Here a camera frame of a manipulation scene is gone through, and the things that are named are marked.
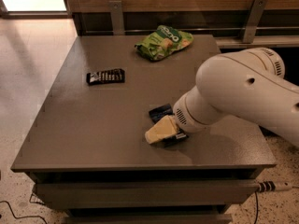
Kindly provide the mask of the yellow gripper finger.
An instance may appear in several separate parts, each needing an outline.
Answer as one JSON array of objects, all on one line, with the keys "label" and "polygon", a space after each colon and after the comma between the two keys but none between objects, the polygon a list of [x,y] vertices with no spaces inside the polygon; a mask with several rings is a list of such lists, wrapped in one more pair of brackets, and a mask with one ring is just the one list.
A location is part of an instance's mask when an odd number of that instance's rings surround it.
[{"label": "yellow gripper finger", "polygon": [[179,127],[173,116],[166,115],[145,132],[146,141],[154,144],[165,138],[170,138],[179,132]]}]

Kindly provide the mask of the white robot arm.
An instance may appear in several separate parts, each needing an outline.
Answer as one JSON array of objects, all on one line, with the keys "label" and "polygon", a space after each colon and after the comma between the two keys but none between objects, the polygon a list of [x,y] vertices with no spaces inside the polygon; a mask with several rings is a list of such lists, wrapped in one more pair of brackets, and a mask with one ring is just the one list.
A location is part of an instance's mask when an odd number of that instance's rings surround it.
[{"label": "white robot arm", "polygon": [[271,49],[244,49],[203,62],[195,86],[145,132],[153,144],[179,131],[196,133],[227,115],[253,122],[299,146],[299,86],[284,78],[281,57]]}]

